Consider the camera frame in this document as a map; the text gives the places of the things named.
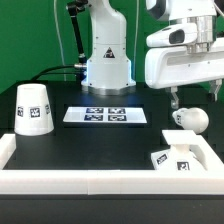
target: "white cup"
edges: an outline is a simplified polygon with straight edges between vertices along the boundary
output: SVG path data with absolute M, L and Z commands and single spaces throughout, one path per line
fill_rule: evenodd
M 15 132 L 43 135 L 54 129 L 46 86 L 23 84 L 17 87 Z

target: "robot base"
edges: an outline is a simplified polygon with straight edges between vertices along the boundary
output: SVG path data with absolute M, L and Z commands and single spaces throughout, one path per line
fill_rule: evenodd
M 82 90 L 86 92 L 90 92 L 97 95 L 105 95 L 105 96 L 116 96 L 116 95 L 124 95 L 127 93 L 135 92 L 135 86 L 127 86 L 121 89 L 103 89 L 103 88 L 95 88 L 91 86 L 82 86 Z

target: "black logo on robot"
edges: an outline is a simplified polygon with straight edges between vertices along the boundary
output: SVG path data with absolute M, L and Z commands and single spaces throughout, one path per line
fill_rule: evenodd
M 109 47 L 105 55 L 103 56 L 104 58 L 115 58 L 113 51 Z

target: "black cable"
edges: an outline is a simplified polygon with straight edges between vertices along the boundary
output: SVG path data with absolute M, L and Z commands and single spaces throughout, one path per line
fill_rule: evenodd
M 38 73 L 37 75 L 35 75 L 31 80 L 34 81 L 34 80 L 37 80 L 40 76 L 44 75 L 44 74 L 47 74 L 48 72 L 51 72 L 51 71 L 55 71 L 55 70 L 59 70 L 59 69 L 65 69 L 65 68 L 74 68 L 74 65 L 61 65 L 61 66 L 55 66 L 55 67 L 51 67 L 51 68 L 47 68 L 47 69 L 44 69 L 43 71 L 41 71 L 40 73 Z

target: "white block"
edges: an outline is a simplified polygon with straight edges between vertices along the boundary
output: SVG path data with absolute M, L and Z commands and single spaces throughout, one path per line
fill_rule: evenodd
M 15 149 L 15 134 L 4 134 L 0 139 L 0 169 L 4 168 Z

